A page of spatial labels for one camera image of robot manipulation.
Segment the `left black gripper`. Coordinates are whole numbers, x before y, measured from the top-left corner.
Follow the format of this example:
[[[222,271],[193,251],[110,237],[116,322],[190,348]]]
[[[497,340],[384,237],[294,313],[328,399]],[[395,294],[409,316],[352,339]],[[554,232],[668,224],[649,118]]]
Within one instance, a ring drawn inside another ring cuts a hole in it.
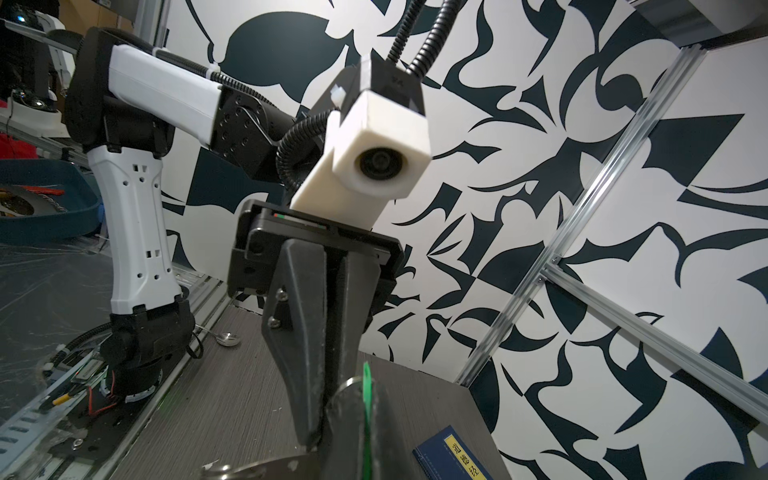
[[[355,375],[369,311],[382,311],[403,262],[403,248],[393,237],[258,200],[243,205],[228,295],[264,297],[269,291],[262,333],[285,383],[300,445],[311,449],[321,436],[327,278],[340,268],[333,334],[337,390]]]

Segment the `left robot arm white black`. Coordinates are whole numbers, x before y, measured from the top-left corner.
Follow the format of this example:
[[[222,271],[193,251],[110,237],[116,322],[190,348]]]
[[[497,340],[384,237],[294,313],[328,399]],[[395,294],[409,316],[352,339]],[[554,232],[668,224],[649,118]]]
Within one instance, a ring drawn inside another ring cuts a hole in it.
[[[289,202],[247,201],[234,233],[228,291],[265,300],[263,333],[282,374],[299,443],[359,438],[372,407],[350,393],[369,320],[385,306],[401,243],[373,226],[430,160],[420,83],[371,57],[344,69],[296,119],[237,80],[113,28],[88,30],[65,102],[104,202],[113,259],[108,365],[93,415],[151,396],[190,351],[194,319],[173,271],[161,199],[176,131],[278,180]]]

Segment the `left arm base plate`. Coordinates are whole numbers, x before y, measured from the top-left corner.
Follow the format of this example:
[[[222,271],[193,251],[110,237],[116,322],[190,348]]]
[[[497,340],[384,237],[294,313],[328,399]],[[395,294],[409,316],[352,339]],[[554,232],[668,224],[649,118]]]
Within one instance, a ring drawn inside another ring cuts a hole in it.
[[[51,399],[43,402],[53,411],[66,412],[49,435],[44,450],[60,458],[105,463],[150,401],[160,396],[173,370],[188,358],[185,353],[176,353],[131,369],[106,366],[97,359],[99,369],[92,373],[88,369],[93,362],[88,361],[72,380],[65,381]]]

